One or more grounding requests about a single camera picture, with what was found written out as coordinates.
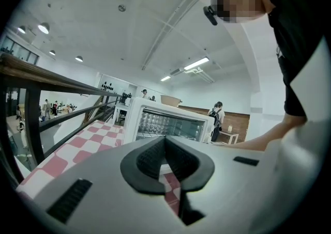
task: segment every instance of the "white ceiling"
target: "white ceiling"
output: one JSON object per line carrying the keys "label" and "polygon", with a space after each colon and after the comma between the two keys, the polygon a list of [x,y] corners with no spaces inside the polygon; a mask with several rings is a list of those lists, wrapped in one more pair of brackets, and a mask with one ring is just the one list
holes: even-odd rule
{"label": "white ceiling", "polygon": [[[141,71],[156,38],[183,1],[23,0],[9,26],[30,27],[31,32],[22,37],[34,45],[40,41],[44,53],[55,50],[55,58],[75,62],[74,57],[81,55],[85,65],[103,73],[108,73],[107,67],[114,65],[123,71],[122,78],[125,78],[126,66]],[[119,12],[120,4],[126,6],[125,12]],[[158,82],[170,71],[203,56],[211,61],[201,68],[216,78],[243,68],[243,58],[224,26],[210,24],[203,14],[202,3],[191,6],[187,12],[181,9],[185,15],[152,51],[151,61],[143,73],[146,79]],[[41,22],[50,24],[48,35],[38,30]],[[182,73],[165,84],[191,79]]]}

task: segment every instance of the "pink checkered tablecloth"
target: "pink checkered tablecloth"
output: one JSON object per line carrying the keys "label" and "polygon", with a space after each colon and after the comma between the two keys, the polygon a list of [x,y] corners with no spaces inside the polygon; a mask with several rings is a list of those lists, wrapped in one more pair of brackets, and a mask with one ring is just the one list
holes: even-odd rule
{"label": "pink checkered tablecloth", "polygon": [[[34,199],[50,181],[92,154],[123,144],[124,127],[95,121],[67,140],[40,163],[17,187],[17,192]],[[173,173],[160,175],[165,186],[165,200],[178,214],[180,183]]]}

